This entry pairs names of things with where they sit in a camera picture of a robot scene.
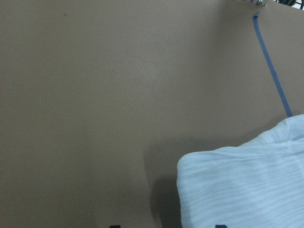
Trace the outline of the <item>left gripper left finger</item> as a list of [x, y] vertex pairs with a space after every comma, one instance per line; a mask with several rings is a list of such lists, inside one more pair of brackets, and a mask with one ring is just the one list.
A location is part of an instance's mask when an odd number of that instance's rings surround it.
[[109, 228], [121, 228], [120, 225], [111, 225]]

